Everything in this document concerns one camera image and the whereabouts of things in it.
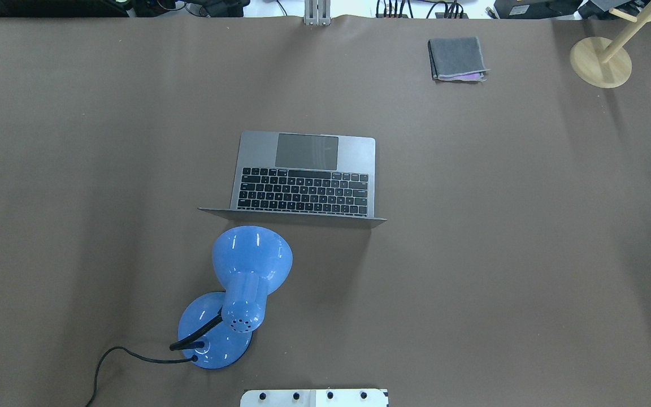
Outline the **folded grey cloth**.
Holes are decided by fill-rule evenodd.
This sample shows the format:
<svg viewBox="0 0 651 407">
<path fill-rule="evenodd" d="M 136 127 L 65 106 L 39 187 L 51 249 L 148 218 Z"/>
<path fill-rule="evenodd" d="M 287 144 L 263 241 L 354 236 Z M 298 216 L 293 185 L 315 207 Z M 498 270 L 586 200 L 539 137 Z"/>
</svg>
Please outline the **folded grey cloth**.
<svg viewBox="0 0 651 407">
<path fill-rule="evenodd" d="M 434 81 L 479 83 L 486 81 L 480 39 L 432 38 L 427 41 Z"/>
</svg>

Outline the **aluminium frame post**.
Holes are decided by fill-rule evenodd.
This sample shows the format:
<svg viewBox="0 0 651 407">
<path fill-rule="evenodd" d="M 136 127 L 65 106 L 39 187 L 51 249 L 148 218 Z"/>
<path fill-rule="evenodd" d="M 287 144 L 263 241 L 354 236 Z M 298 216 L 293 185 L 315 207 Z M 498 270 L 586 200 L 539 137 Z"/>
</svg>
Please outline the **aluminium frame post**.
<svg viewBox="0 0 651 407">
<path fill-rule="evenodd" d="M 330 0 L 305 0 L 304 24 L 325 27 L 331 25 Z"/>
</svg>

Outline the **grey laptop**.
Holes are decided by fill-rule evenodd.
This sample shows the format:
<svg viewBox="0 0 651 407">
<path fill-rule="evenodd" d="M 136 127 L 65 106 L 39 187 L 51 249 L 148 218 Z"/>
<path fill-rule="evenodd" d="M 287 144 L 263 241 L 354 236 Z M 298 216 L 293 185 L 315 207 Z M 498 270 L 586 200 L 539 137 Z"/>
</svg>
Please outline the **grey laptop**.
<svg viewBox="0 0 651 407">
<path fill-rule="evenodd" d="M 243 131 L 232 196 L 215 216 L 255 223 L 372 229 L 376 214 L 372 137 Z"/>
</svg>

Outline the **blue desk lamp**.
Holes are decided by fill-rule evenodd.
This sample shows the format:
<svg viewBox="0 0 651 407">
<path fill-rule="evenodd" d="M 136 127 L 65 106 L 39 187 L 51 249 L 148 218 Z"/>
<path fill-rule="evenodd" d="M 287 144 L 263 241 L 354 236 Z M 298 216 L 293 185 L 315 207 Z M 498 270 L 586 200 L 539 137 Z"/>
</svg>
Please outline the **blue desk lamp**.
<svg viewBox="0 0 651 407">
<path fill-rule="evenodd" d="M 291 247 L 273 230 L 243 225 L 223 232 L 212 247 L 222 289 L 184 309 L 170 350 L 203 369 L 223 369 L 240 360 L 264 322 L 269 295 L 285 282 L 292 263 Z"/>
</svg>

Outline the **wooden cup stand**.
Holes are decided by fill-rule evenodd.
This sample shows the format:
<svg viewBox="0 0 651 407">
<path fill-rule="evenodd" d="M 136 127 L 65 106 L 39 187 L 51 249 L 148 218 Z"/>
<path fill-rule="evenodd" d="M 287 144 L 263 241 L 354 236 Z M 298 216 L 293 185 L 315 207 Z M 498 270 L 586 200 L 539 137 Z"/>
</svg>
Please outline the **wooden cup stand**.
<svg viewBox="0 0 651 407">
<path fill-rule="evenodd" d="M 632 72 L 630 55 L 625 44 L 648 23 L 651 23 L 651 1 L 630 15 L 617 7 L 609 8 L 610 15 L 628 21 L 613 40 L 592 36 L 581 39 L 571 47 L 569 62 L 572 70 L 592 86 L 610 89 L 623 85 Z"/>
</svg>

